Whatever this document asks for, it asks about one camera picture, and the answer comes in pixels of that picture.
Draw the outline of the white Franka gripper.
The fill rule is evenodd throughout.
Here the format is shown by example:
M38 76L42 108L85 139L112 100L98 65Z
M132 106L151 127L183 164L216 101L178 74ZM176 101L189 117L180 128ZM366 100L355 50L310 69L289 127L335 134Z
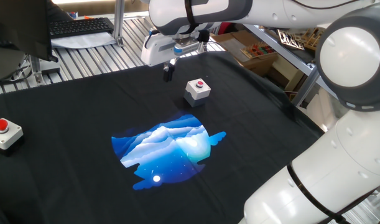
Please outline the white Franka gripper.
M172 81L178 58L197 51L207 42L208 30L173 36L163 35L157 30L151 30L144 39L141 60L150 67L164 63L163 80L169 82Z

